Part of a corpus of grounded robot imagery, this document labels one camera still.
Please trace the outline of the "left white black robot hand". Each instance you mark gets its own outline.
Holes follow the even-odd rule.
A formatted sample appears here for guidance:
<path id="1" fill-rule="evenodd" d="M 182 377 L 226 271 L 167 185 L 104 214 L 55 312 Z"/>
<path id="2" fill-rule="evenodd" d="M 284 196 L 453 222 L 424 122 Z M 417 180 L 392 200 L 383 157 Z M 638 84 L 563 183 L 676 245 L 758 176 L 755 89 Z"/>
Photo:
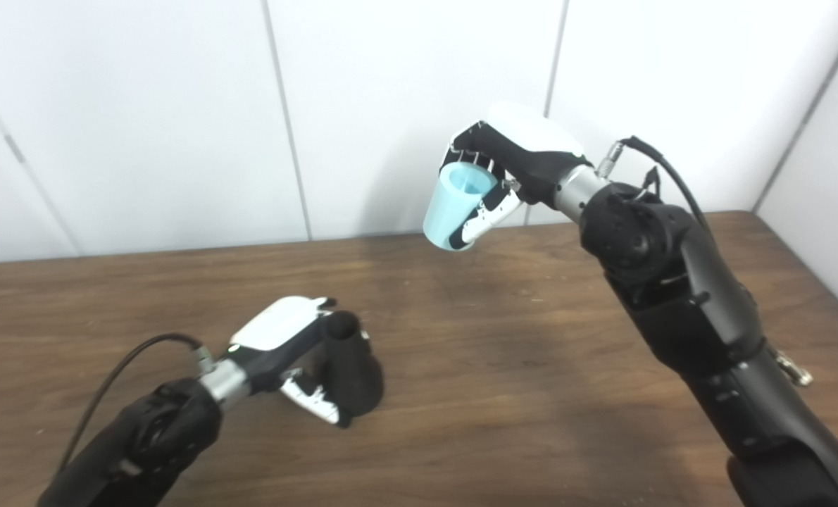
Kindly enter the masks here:
<path id="1" fill-rule="evenodd" d="M 261 392 L 281 392 L 326 423 L 345 429 L 376 410 L 384 395 L 380 362 L 355 313 L 335 300 L 284 296 L 230 338 L 201 379 L 219 407 Z"/>

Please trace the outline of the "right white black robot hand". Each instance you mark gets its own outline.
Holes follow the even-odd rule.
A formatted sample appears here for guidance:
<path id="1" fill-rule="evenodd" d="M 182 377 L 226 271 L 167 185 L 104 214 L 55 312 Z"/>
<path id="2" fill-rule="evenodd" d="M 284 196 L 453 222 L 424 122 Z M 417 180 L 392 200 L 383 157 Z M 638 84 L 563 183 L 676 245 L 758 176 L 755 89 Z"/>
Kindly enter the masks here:
<path id="1" fill-rule="evenodd" d="M 439 248 L 462 251 L 525 204 L 577 220 L 605 186 L 560 125 L 527 107 L 498 103 L 451 139 L 423 233 Z"/>

